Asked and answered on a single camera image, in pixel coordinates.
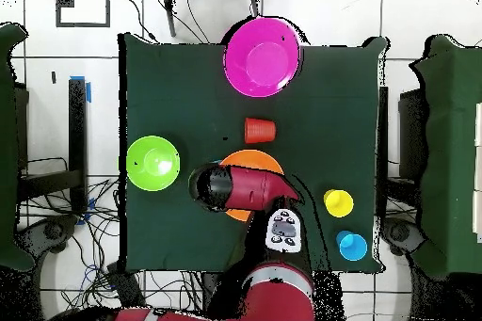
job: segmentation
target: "green cloth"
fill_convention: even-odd
[[[422,228],[429,241],[413,258],[427,275],[482,272],[482,244],[473,232],[475,105],[482,102],[482,50],[433,38],[415,69],[430,112],[428,161],[422,177]]]
[[[314,270],[324,250],[306,191],[312,191],[334,270],[377,272],[372,258],[378,56],[386,40],[365,48],[304,47],[301,71],[278,94],[253,99],[237,92],[223,67],[223,45],[152,45],[124,35],[127,71],[127,143],[142,136],[167,138],[181,158],[168,189],[146,192],[127,184],[127,268],[224,271],[238,260],[247,226],[210,213],[191,200],[191,171],[232,152],[272,155],[306,199],[299,207]],[[246,117],[276,122],[273,142],[244,143]],[[323,203],[331,188],[354,198],[352,213],[331,217]],[[358,262],[342,258],[335,236],[349,229],[368,242]]]
[[[11,51],[26,37],[16,24],[0,25],[0,265],[26,271],[35,262],[14,241],[17,219],[19,148]]]

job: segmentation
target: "floor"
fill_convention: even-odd
[[[68,158],[68,79],[83,75],[91,83],[88,103],[88,183],[118,177],[118,44],[117,34],[130,32],[149,39],[148,32],[160,42],[198,43],[197,38],[179,21],[177,37],[169,34],[164,10],[157,0],[110,0],[110,27],[56,27],[56,0],[0,0],[0,23],[24,25],[29,37],[12,53],[17,80],[30,91],[28,151],[30,159],[53,156]],[[231,25],[246,18],[249,0],[189,0],[191,9],[207,39],[220,42]],[[61,10],[61,21],[105,22],[105,0],[75,0],[73,8]],[[177,16],[202,39],[191,17],[186,0],[177,0]],[[465,45],[482,39],[480,0],[265,0],[265,15],[283,16],[301,28],[312,45],[359,46],[372,36],[390,40],[385,64],[385,85],[389,87],[389,159],[398,162],[397,101],[403,91],[419,87],[409,64],[422,55],[426,38],[446,33]],[[138,19],[144,23],[144,30]],[[52,72],[56,74],[54,83]],[[61,161],[36,162],[29,173],[62,170]],[[390,164],[390,175],[397,165]],[[90,193],[95,198],[102,186]],[[115,209],[112,194],[101,197],[98,205]],[[30,202],[23,206],[20,228],[36,221],[43,212]],[[92,222],[99,225],[100,218]],[[119,225],[108,225],[103,238],[106,261],[119,253]],[[84,258],[92,263],[92,240],[86,226],[76,226],[75,237]],[[342,274],[347,321],[406,321],[410,310],[410,269],[404,258],[393,256],[380,242],[379,259],[386,266],[374,275]],[[178,272],[141,272],[139,284],[153,306],[187,307],[186,291],[181,291]],[[159,293],[157,285],[172,284]],[[67,308],[65,295],[73,298],[88,284],[79,247],[70,241],[58,255],[49,254],[41,275],[41,299],[45,316]],[[109,299],[106,304],[119,304]]]

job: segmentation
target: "pink bowl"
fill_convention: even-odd
[[[241,94],[262,98],[276,94],[295,75],[299,44],[292,27],[276,18],[243,24],[224,50],[224,72]]]

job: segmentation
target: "blue cup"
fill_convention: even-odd
[[[368,250],[368,245],[361,235],[348,231],[342,231],[336,235],[336,244],[342,256],[351,262],[363,258]]]

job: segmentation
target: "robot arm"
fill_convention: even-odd
[[[193,171],[189,191],[211,211],[254,211],[245,256],[220,276],[208,309],[210,317],[217,321],[314,321],[306,233],[296,209],[298,194],[288,181],[267,170],[208,164]],[[226,318],[221,312],[230,307],[231,318]],[[139,309],[121,311],[116,321],[213,320]]]

